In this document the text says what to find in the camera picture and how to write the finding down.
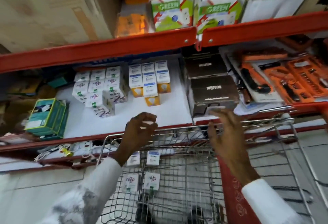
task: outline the white shelf surface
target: white shelf surface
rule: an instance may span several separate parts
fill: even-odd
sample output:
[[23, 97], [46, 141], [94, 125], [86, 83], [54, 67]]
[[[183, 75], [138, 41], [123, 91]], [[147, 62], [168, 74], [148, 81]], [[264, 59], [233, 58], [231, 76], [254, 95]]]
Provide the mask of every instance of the white shelf surface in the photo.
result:
[[141, 112], [157, 115], [158, 127], [192, 124], [188, 100], [180, 76], [178, 60], [168, 61], [171, 93], [160, 94], [159, 106], [147, 106], [143, 97], [134, 98], [129, 92], [128, 102], [115, 105], [115, 116], [99, 118], [72, 96], [73, 87], [60, 90], [56, 98], [70, 102], [64, 138], [76, 138], [125, 130], [126, 123]]

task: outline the sleeve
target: sleeve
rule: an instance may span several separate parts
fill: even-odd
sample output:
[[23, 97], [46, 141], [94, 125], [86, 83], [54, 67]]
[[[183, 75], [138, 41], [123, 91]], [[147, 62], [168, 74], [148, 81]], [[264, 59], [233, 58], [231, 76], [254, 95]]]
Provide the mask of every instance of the sleeve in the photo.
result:
[[95, 224], [121, 174], [117, 161], [105, 158], [87, 178], [55, 202], [40, 224]]
[[262, 224], [306, 223], [263, 179], [252, 181], [241, 192]]

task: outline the shopping cart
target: shopping cart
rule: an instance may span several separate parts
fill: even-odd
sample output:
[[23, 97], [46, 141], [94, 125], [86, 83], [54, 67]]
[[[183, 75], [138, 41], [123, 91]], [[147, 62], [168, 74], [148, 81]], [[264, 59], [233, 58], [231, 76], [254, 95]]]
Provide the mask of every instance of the shopping cart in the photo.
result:
[[[303, 150], [292, 123], [293, 118], [286, 113], [242, 122], [248, 145], [253, 146], [249, 149], [252, 166], [297, 213], [315, 223], [309, 208], [312, 194], [300, 187], [286, 154], [289, 143], [296, 142]], [[292, 134], [280, 135], [281, 126], [288, 126]], [[220, 124], [217, 131], [222, 131]], [[97, 164], [117, 149], [122, 135], [109, 135], [104, 140]], [[161, 154], [159, 166], [146, 165], [149, 150]], [[117, 189], [101, 215], [102, 223], [260, 223], [241, 194], [239, 181], [214, 154], [207, 126], [157, 130], [140, 154], [140, 167], [123, 167]], [[142, 188], [145, 172], [160, 174], [158, 190]], [[126, 192], [130, 174], [139, 176], [137, 192]]]

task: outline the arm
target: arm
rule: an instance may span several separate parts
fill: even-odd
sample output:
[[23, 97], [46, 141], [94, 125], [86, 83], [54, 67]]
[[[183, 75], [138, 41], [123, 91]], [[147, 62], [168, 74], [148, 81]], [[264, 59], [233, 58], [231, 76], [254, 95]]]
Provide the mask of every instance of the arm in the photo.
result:
[[[142, 121], [154, 123], [149, 125]], [[105, 158], [87, 178], [60, 197], [40, 224], [95, 224], [116, 190], [122, 166], [133, 152], [150, 141], [157, 128], [155, 121], [156, 116], [149, 113], [131, 119], [113, 158]]]
[[297, 214], [252, 167], [246, 150], [240, 119], [233, 112], [211, 112], [223, 123], [223, 134], [218, 136], [213, 123], [208, 135], [215, 152], [220, 155], [231, 173], [240, 181], [242, 193], [263, 224], [300, 224], [304, 220]]

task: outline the green label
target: green label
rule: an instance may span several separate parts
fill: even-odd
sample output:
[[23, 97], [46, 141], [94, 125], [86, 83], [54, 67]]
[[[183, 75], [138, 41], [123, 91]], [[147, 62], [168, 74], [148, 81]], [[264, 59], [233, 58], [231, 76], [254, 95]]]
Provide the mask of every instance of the green label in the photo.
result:
[[229, 11], [229, 7], [230, 7], [230, 3], [208, 5], [208, 6], [200, 7], [199, 12], [200, 12], [200, 15], [219, 13], [219, 12], [227, 12], [227, 11]]
[[180, 1], [179, 0], [153, 5], [153, 12], [172, 10], [172, 9], [180, 9]]

